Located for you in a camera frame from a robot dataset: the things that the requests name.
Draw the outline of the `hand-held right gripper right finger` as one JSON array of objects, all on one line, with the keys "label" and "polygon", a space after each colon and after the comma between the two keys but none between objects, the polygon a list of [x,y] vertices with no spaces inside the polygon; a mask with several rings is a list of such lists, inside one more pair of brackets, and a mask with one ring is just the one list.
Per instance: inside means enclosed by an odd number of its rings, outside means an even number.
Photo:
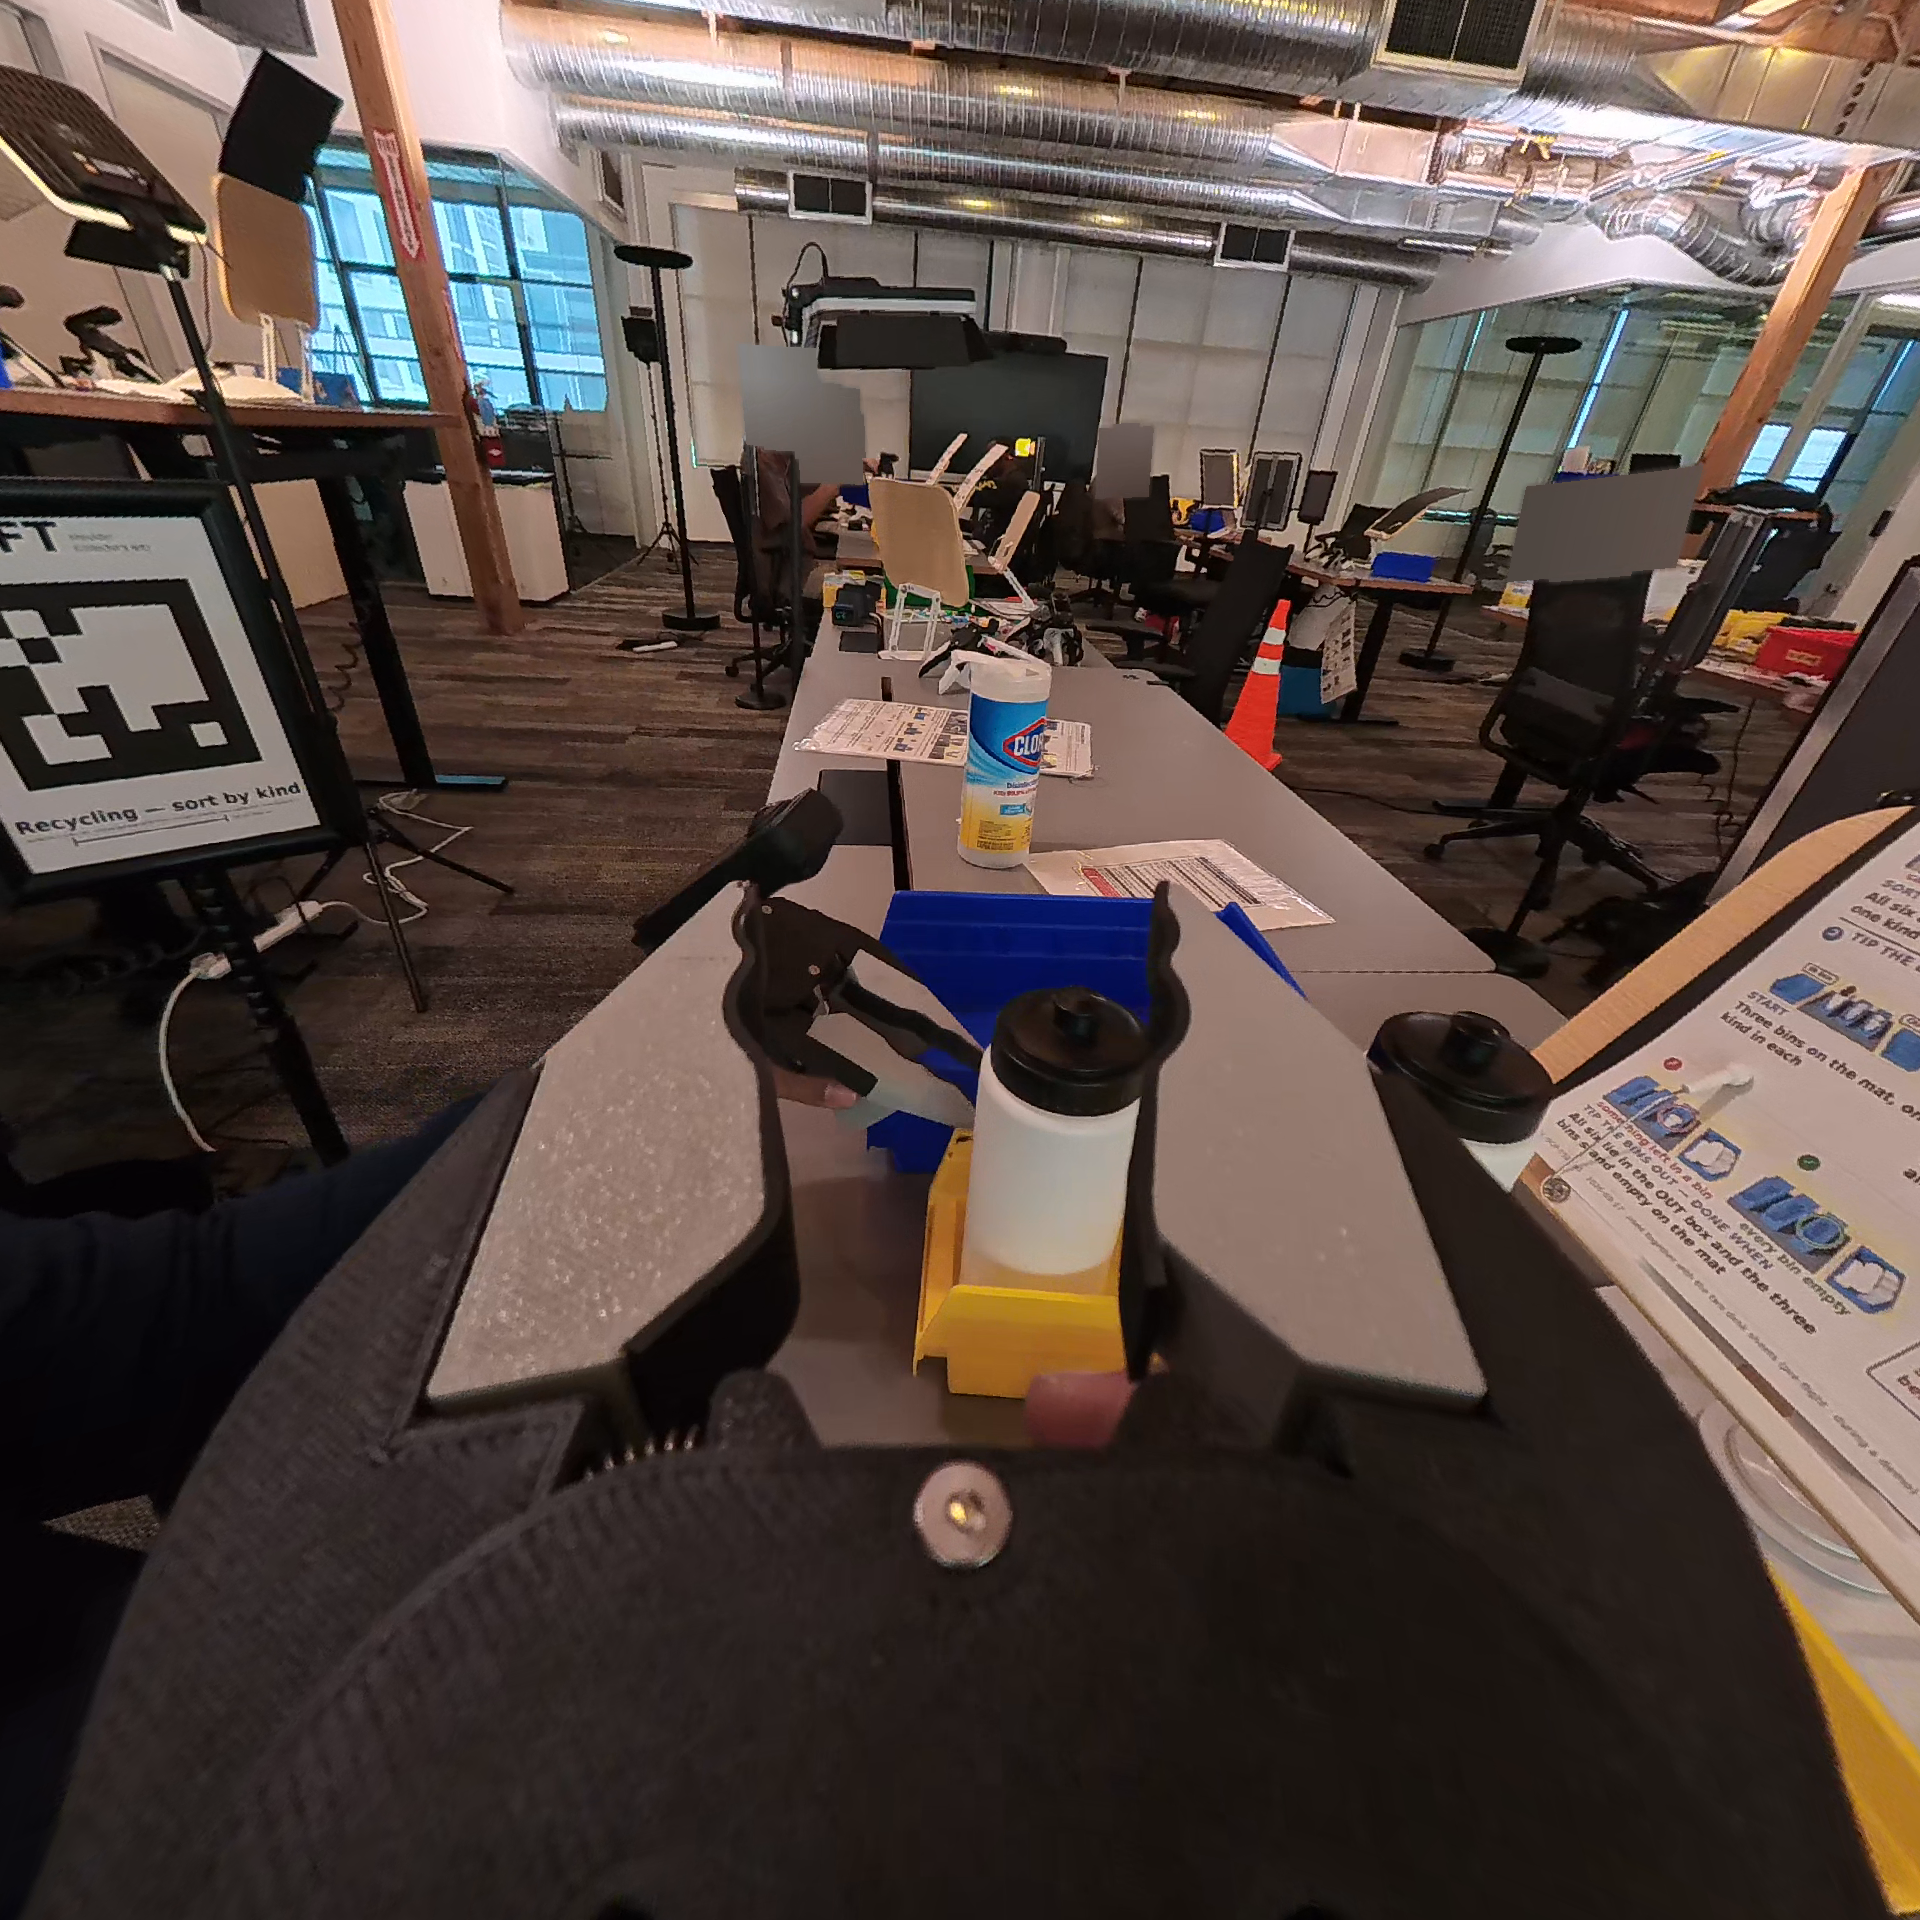
[{"label": "hand-held right gripper right finger", "polygon": [[1162,1358],[1261,1437],[1328,1389],[1476,1407],[1486,1381],[1360,1049],[1165,885],[1144,977],[1127,1370]]}]

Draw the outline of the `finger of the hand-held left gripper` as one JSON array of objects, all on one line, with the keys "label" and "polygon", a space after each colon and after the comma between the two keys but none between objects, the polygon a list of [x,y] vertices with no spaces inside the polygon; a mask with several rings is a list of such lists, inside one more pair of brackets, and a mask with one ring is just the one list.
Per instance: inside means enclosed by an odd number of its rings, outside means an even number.
[{"label": "finger of the hand-held left gripper", "polygon": [[980,1047],[925,983],[871,932],[793,900],[746,900],[751,949],[745,1007],[761,1051],[781,1070],[860,1070],[814,1038],[815,1021],[850,1018],[908,1062],[928,1054],[976,1070]]},{"label": "finger of the hand-held left gripper", "polygon": [[871,1092],[860,1094],[850,1109],[836,1114],[842,1127],[869,1130],[895,1114],[925,1117],[950,1130],[974,1125],[974,1102],[965,1091],[929,1071],[924,1062],[905,1058],[869,1026],[814,1026],[806,1038],[869,1071],[876,1081]]}]

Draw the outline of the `blue plastic bin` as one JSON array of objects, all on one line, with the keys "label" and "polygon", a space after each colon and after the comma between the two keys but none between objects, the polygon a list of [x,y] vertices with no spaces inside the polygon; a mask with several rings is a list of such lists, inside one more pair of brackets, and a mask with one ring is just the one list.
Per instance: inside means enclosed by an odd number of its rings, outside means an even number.
[{"label": "blue plastic bin", "polygon": [[879,945],[980,1047],[1024,991],[1086,987],[1150,1014],[1143,898],[895,892]]}]

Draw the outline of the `white bottle black cap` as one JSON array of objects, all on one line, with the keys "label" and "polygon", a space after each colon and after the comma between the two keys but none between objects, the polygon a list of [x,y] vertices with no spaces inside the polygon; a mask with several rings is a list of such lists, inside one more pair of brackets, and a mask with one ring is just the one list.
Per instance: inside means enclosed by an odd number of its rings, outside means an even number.
[{"label": "white bottle black cap", "polygon": [[1009,999],[976,1083],[960,1283],[1098,1293],[1120,1243],[1148,1042],[1086,987]]},{"label": "white bottle black cap", "polygon": [[1512,1191],[1552,1105],[1552,1074],[1480,1012],[1404,1012],[1383,1020],[1366,1051],[1406,1077],[1469,1148],[1502,1191]]}]

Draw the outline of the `yellow plastic bin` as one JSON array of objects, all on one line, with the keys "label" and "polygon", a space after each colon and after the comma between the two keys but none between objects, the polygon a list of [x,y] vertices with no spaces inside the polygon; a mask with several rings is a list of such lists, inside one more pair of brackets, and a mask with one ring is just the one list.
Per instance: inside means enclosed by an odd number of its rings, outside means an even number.
[{"label": "yellow plastic bin", "polygon": [[1840,1775],[1888,1908],[1918,1916],[1918,1750],[1810,1609],[1772,1575],[1826,1715]]},{"label": "yellow plastic bin", "polygon": [[1093,1290],[960,1283],[970,1132],[956,1130],[928,1188],[913,1365],[946,1359],[953,1394],[1018,1401],[1039,1377],[1117,1373],[1120,1241]]}]

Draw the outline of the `black tablet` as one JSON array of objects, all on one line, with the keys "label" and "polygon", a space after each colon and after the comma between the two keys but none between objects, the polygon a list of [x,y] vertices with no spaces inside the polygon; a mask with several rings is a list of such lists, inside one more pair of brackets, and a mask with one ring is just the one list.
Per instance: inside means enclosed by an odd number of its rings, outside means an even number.
[{"label": "black tablet", "polygon": [[839,849],[905,850],[905,817],[890,761],[824,767],[815,788],[839,813]]}]

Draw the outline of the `printed paper sheet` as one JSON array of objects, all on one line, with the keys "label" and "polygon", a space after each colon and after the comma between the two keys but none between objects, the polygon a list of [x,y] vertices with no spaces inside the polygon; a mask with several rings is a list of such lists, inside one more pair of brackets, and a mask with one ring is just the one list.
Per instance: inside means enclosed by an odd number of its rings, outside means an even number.
[{"label": "printed paper sheet", "polygon": [[799,738],[801,751],[965,765],[968,757],[998,757],[1015,772],[1088,780],[1095,772],[1090,724],[1041,716],[1005,747],[970,747],[970,709],[846,700]]}]

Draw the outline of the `black office chair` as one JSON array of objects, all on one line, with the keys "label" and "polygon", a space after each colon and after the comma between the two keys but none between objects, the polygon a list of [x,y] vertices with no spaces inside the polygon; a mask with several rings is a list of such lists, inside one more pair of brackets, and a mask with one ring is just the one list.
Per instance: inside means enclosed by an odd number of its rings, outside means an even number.
[{"label": "black office chair", "polygon": [[1562,853],[1609,867],[1654,892],[1663,877],[1638,850],[1588,817],[1596,801],[1616,801],[1642,761],[1661,747],[1668,723],[1640,706],[1663,644],[1648,639],[1649,571],[1586,583],[1535,580],[1527,605],[1520,658],[1478,726],[1478,746],[1502,761],[1486,802],[1433,802],[1439,817],[1466,820],[1424,849],[1439,859],[1453,843],[1527,837],[1535,871],[1511,921],[1469,932],[1474,947],[1506,977],[1537,979],[1549,966],[1542,947],[1521,934],[1527,917],[1552,900]]},{"label": "black office chair", "polygon": [[751,631],[751,651],[726,666],[751,666],[751,683],[736,695],[745,710],[776,710],[785,695],[766,676],[785,667],[798,676],[805,639],[806,535],[798,459],[785,450],[745,444],[733,467],[713,468],[716,498],[736,551],[733,613]]},{"label": "black office chair", "polygon": [[1290,543],[1248,535],[1234,547],[1217,580],[1182,575],[1136,590],[1136,605],[1167,623],[1150,667],[1216,730],[1222,724],[1232,673],[1246,649],[1260,643],[1274,609],[1289,598],[1290,556]]}]

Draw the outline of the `laminated printed sheet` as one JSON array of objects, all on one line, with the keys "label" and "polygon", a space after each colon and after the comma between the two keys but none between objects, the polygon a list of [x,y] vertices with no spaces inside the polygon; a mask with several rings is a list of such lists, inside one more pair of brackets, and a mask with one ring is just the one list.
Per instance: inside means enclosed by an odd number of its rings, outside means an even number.
[{"label": "laminated printed sheet", "polygon": [[1151,898],[1167,883],[1213,915],[1236,906],[1260,932],[1333,921],[1330,911],[1220,839],[1030,853],[1024,868],[1050,895]]}]

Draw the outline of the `instruction sheet on wooden easel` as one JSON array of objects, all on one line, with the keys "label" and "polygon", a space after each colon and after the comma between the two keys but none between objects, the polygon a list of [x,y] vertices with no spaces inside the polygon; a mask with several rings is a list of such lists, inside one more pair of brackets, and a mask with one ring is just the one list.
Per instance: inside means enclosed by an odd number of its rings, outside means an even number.
[{"label": "instruction sheet on wooden easel", "polygon": [[1520,1187],[1911,1617],[1918,1599],[1914,809],[1572,1070]]}]

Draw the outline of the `black tripod stand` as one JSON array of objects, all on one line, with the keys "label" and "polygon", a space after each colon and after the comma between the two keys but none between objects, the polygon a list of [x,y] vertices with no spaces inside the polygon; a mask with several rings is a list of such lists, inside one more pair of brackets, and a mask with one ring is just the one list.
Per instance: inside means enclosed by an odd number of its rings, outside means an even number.
[{"label": "black tripod stand", "polygon": [[[300,675],[303,697],[308,709],[316,713],[319,732],[328,747],[334,750],[336,758],[345,758],[342,740],[336,724],[334,709],[327,706],[327,693],[321,691],[318,667],[313,666],[311,654],[303,644],[303,634],[300,623],[300,613],[292,598],[292,593],[280,574],[280,565],[271,543],[271,532],[263,513],[255,500],[255,490],[252,484],[252,450],[245,445],[232,428],[231,413],[226,409],[224,395],[220,395],[217,379],[212,374],[212,366],[208,362],[205,342],[194,324],[191,311],[184,297],[184,269],[174,262],[160,262],[154,269],[161,282],[166,283],[175,319],[184,346],[194,358],[194,369],[198,373],[198,409],[208,417],[208,433],[212,444],[212,461],[220,477],[238,493],[240,513],[252,537],[252,547],[255,551],[255,562],[266,588],[266,596],[271,601],[271,610],[278,622],[278,631],[284,635],[285,649],[292,658],[292,666]],[[404,892],[392,879],[392,867],[385,859],[389,849],[399,849],[407,859],[410,861],[431,861],[442,867],[447,874],[466,875],[469,879],[479,879],[494,887],[497,893],[506,893],[509,887],[492,875],[479,871],[466,868],[461,861],[449,859],[442,853],[442,845],[423,849],[407,830],[399,827],[401,813],[389,811],[382,801],[367,802],[360,790],[359,781],[348,781],[352,788],[352,801],[357,801],[359,809],[359,825],[364,827],[364,849],[367,854],[367,877],[374,885],[374,895],[382,908],[382,917],[390,932],[390,947],[399,959],[399,972],[407,986],[407,991],[414,1001],[418,1014],[428,1010],[428,991],[415,970],[415,959],[404,934],[404,925],[410,919],[401,917],[397,908],[397,898]]]}]

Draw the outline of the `clear plastic dish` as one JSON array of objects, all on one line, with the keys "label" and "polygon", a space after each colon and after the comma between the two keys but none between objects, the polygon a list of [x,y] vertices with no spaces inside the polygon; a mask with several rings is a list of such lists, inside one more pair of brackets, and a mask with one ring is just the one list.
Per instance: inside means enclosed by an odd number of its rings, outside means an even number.
[{"label": "clear plastic dish", "polygon": [[1852,1594],[1888,1596],[1858,1553],[1724,1405],[1704,1405],[1695,1426],[1717,1471],[1769,1553]]}]

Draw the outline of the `black light panel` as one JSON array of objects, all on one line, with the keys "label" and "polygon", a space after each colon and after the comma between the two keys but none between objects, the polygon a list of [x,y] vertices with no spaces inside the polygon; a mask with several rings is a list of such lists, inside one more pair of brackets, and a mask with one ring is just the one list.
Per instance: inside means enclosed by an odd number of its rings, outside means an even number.
[{"label": "black light panel", "polygon": [[5,67],[1,154],[78,221],[70,257],[186,279],[186,250],[205,245],[205,220],[85,91]]}]

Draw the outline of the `black wall monitor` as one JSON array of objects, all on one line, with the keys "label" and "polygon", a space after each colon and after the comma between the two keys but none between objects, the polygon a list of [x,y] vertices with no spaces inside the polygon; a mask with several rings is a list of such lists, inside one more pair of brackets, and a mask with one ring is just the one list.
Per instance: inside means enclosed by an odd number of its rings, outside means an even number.
[{"label": "black wall monitor", "polygon": [[1045,444],[1048,483],[1088,483],[1097,450],[1108,358],[1088,351],[998,351],[965,369],[909,378],[908,465],[928,474],[961,438],[958,470],[989,444]]}]

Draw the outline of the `wooden post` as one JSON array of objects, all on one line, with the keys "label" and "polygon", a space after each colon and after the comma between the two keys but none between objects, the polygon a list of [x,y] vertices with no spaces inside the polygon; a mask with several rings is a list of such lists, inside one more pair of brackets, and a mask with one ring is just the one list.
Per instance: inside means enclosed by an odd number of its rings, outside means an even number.
[{"label": "wooden post", "polygon": [[512,635],[524,623],[521,601],[494,484],[474,437],[472,391],[452,316],[392,9],[385,3],[330,3],[330,14],[374,189],[389,220],[428,404],[438,420],[438,455],[470,598],[488,634]]},{"label": "wooden post", "polygon": [[1769,420],[1785,381],[1854,258],[1863,230],[1909,159],[1885,159],[1846,173],[1818,204],[1751,354],[1698,459],[1701,495],[1736,483],[1743,455]]}]

